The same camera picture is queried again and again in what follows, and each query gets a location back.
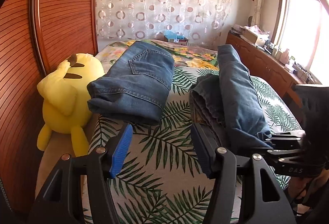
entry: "denim back pocket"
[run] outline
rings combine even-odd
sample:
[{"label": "denim back pocket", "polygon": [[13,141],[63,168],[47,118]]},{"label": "denim back pocket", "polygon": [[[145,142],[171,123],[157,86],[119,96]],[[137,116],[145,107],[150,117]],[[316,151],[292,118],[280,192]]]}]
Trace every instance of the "denim back pocket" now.
[{"label": "denim back pocket", "polygon": [[129,60],[133,74],[145,74],[171,88],[174,60],[171,55],[146,49]]}]

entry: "bed sheet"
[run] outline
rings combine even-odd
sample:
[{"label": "bed sheet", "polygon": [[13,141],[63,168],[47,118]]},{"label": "bed sheet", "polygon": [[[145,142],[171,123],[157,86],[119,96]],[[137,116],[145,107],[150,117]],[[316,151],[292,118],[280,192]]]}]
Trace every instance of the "bed sheet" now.
[{"label": "bed sheet", "polygon": [[[119,41],[107,45],[100,53],[97,54],[104,71],[107,72],[114,62],[131,46],[136,40]],[[218,70],[217,52],[202,47],[189,46],[184,47],[159,40],[141,40],[153,45],[157,45],[167,50],[175,60],[175,66],[207,68]]]},{"label": "bed sheet", "polygon": [[[117,54],[113,51],[118,50],[118,46],[111,45],[110,47],[110,49],[105,48],[97,56],[105,72],[108,71],[108,61],[103,60],[113,57],[113,54]],[[194,52],[195,49],[184,48],[183,53],[193,56],[190,50]],[[195,54],[200,56],[193,57],[198,57],[198,60],[205,62],[209,60],[208,54],[216,58],[215,51],[207,50],[206,53]],[[134,126],[133,139],[122,171],[115,179],[109,181],[121,223],[202,223],[207,210],[214,181],[202,174],[193,149],[190,138],[188,90],[196,82],[198,76],[208,73],[218,74],[218,69],[216,63],[211,63],[211,60],[208,63],[211,63],[213,67],[196,68],[189,66],[190,59],[183,58],[177,64],[180,66],[174,68],[172,87],[160,125]],[[251,76],[251,79],[271,132],[300,129],[295,117],[273,88],[259,77]],[[121,125],[122,121],[99,116],[89,152],[105,145],[110,137],[119,132]],[[276,178],[282,188],[287,185],[287,176],[276,175]],[[241,191],[241,179],[238,177],[232,222],[239,216]],[[83,207],[85,221],[92,223],[86,181]]]}]

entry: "folded jeans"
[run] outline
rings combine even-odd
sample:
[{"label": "folded jeans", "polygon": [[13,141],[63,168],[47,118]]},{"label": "folded jeans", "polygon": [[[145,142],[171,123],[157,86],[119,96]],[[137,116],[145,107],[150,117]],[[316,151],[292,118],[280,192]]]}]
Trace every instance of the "folded jeans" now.
[{"label": "folded jeans", "polygon": [[[235,154],[246,148],[271,148],[264,140],[270,129],[249,70],[231,45],[218,47],[219,76],[199,77],[190,89],[192,120],[206,123],[223,147]],[[226,136],[218,132],[225,128]]]},{"label": "folded jeans", "polygon": [[87,86],[89,109],[140,124],[160,122],[171,88],[172,56],[155,45],[136,41],[107,74]]}]

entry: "cardboard box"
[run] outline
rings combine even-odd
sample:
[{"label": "cardboard box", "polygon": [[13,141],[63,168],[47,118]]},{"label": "cardboard box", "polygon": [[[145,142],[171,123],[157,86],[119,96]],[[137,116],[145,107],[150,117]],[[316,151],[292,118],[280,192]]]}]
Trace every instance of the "cardboard box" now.
[{"label": "cardboard box", "polygon": [[265,40],[259,38],[256,34],[254,34],[253,32],[246,30],[244,31],[243,36],[248,39],[250,42],[252,42],[253,44],[255,44],[256,46],[261,46],[263,47],[265,45]]},{"label": "cardboard box", "polygon": [[188,39],[167,39],[166,37],[164,37],[164,41],[165,42],[169,42],[169,43],[172,43],[172,44],[177,44],[177,45],[180,45],[180,46],[187,46],[189,41]]}]

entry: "yellow plush toy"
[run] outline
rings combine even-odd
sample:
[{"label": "yellow plush toy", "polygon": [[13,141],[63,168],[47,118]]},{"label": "yellow plush toy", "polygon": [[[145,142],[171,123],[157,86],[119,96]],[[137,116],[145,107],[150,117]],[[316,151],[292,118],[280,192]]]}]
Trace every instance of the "yellow plush toy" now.
[{"label": "yellow plush toy", "polygon": [[103,75],[98,59],[79,53],[61,62],[56,71],[41,80],[37,89],[44,98],[42,114],[45,125],[37,140],[39,150],[46,149],[54,130],[71,134],[76,156],[88,153],[88,141],[82,129],[92,115],[87,105],[90,99],[87,85]]}]

